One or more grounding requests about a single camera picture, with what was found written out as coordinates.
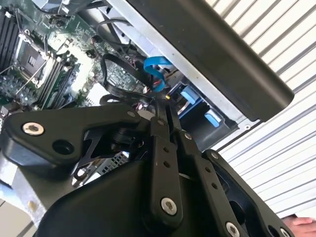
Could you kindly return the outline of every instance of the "motherboard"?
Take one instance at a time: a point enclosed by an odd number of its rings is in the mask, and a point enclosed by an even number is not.
[[[107,94],[100,68],[105,53],[128,61],[78,14],[51,14],[32,0],[0,0],[0,106],[32,111],[98,105]],[[116,64],[107,62],[107,68],[111,84],[143,89]]]

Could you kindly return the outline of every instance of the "black mounting arm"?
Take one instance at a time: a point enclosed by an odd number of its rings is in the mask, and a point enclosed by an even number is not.
[[[78,165],[131,153],[57,200],[36,236],[294,237],[216,151],[201,154],[172,106],[155,103],[147,119],[108,103],[4,121],[0,155],[44,180],[62,182]]]

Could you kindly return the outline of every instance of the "finger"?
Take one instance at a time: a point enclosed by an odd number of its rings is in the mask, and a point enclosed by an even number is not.
[[[295,218],[293,220],[293,225],[297,226],[297,225],[301,225],[301,224],[309,224],[311,222],[313,222],[312,218],[309,218],[309,217],[298,217],[298,218]]]
[[[296,228],[300,229],[300,232],[303,233],[309,233],[309,232],[316,232],[316,222],[310,223],[310,224],[301,224],[297,226]]]

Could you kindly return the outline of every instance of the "screw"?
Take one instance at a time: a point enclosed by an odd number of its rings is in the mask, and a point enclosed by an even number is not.
[[[288,233],[285,229],[280,228],[280,230],[281,230],[282,234],[283,234],[285,237],[291,237],[291,236],[289,235],[289,233]]]
[[[216,153],[211,153],[211,155],[213,156],[213,158],[218,159],[218,155]]]
[[[184,136],[185,136],[187,139],[192,140],[192,137],[191,137],[191,135],[190,135],[190,134],[185,133],[185,134],[184,134]]]
[[[170,216],[174,216],[177,213],[177,205],[172,199],[169,199],[167,197],[164,197],[161,200],[161,207],[164,212],[169,214]]]
[[[158,120],[158,123],[159,123],[160,125],[164,126],[164,122],[163,122],[163,121]]]
[[[237,227],[233,223],[227,222],[226,229],[232,237],[239,237],[240,236],[239,230],[237,229]]]
[[[132,111],[128,111],[127,114],[128,114],[129,116],[132,116],[132,117],[135,117],[135,116],[136,116]]]
[[[23,132],[31,136],[40,136],[44,133],[44,128],[42,125],[36,122],[27,122],[22,127]]]

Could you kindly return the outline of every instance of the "metal shutter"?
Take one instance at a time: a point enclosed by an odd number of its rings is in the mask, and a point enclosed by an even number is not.
[[[207,2],[296,94],[221,155],[279,217],[316,206],[315,1]]]

